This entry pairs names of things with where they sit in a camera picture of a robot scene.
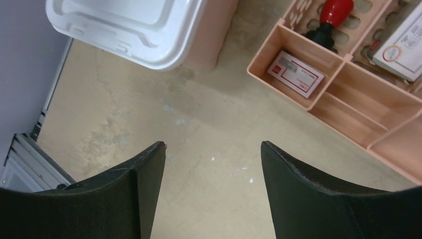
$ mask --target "red bulb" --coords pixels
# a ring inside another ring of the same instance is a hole
[[[329,23],[337,28],[350,15],[353,7],[353,0],[327,0],[322,7],[319,23]]]

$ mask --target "plastic container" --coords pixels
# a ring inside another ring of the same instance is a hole
[[[237,2],[47,0],[46,12],[60,33],[145,67],[212,69]]]
[[[336,52],[332,52],[302,36],[319,25],[324,0],[294,0],[253,58],[248,73],[422,184],[422,78],[408,84],[365,57],[365,50],[394,21],[401,6],[398,0],[353,1],[351,15],[334,30]],[[281,50],[324,73],[308,99],[267,73]]]

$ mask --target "pink plastic organizer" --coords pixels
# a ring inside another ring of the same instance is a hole
[[[248,73],[422,184],[422,79],[409,84],[364,57],[367,47],[394,21],[399,1],[354,2],[351,16],[333,33],[334,53],[302,36],[318,26],[324,0],[294,0],[253,58]],[[309,99],[267,73],[281,50],[325,75]]]

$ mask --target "white plastic lid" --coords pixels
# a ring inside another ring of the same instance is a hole
[[[70,37],[154,70],[179,66],[207,0],[47,0],[48,19]]]

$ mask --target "red logo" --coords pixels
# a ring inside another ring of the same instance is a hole
[[[281,67],[279,67],[279,66],[274,66],[274,68],[273,68],[273,72],[274,72],[274,73],[278,74],[278,73],[280,73],[280,71],[281,71]]]

